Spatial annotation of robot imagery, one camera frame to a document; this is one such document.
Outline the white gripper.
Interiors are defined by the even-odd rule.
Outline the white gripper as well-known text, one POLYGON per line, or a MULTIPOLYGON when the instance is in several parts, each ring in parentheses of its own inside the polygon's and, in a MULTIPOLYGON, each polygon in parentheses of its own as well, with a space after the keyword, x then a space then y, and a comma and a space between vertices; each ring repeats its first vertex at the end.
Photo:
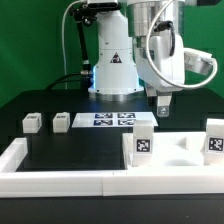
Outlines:
MULTIPOLYGON (((211 54, 183 46, 182 37, 156 35, 146 40, 145 36, 133 40, 134 58, 138 75, 146 88, 160 93, 192 90, 207 85, 214 78, 214 58, 211 54), (197 84, 185 83, 185 71, 192 71, 207 78, 197 84)), ((157 116, 168 117, 172 95, 157 97, 157 116)))

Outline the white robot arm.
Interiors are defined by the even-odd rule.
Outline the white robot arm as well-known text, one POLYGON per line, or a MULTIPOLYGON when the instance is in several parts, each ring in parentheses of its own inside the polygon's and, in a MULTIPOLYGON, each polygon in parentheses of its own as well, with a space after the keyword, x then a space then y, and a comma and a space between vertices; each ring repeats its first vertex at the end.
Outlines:
POLYGON ((98 20, 99 60, 93 97, 123 101, 145 91, 156 100, 157 115, 167 117, 172 94, 198 89, 217 74, 211 54, 183 45, 183 7, 199 0, 87 0, 98 20))

